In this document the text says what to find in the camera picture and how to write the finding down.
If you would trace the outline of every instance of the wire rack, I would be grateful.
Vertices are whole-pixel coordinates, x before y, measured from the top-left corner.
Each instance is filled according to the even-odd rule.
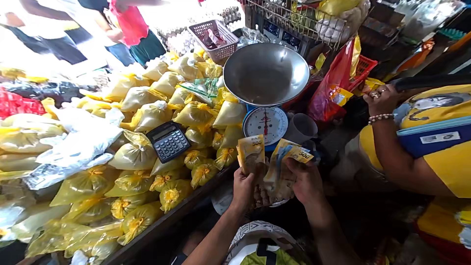
[[[348,38],[347,21],[295,0],[239,0],[268,21],[297,36],[326,43],[337,50]]]

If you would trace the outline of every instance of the beaded bracelet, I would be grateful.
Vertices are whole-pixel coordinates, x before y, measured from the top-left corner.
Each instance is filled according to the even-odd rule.
[[[385,119],[391,119],[394,118],[394,114],[379,114],[379,115],[374,115],[369,117],[368,124],[372,124],[377,120],[385,120]]]

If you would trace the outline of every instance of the stainless steel bowl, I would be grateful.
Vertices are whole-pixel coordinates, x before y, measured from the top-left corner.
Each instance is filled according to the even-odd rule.
[[[294,50],[273,43],[245,46],[224,65],[224,83],[238,99],[257,107],[279,106],[306,86],[309,67]]]

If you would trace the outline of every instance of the calculator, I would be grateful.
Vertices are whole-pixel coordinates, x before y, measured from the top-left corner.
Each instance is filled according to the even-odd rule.
[[[182,132],[180,125],[169,121],[146,134],[160,159],[167,163],[190,148],[190,142]]]

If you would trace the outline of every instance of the white cup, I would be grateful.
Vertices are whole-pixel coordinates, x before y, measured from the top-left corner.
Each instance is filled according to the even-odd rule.
[[[317,138],[317,125],[314,120],[304,113],[295,114],[288,125],[284,139],[302,144],[311,138]]]

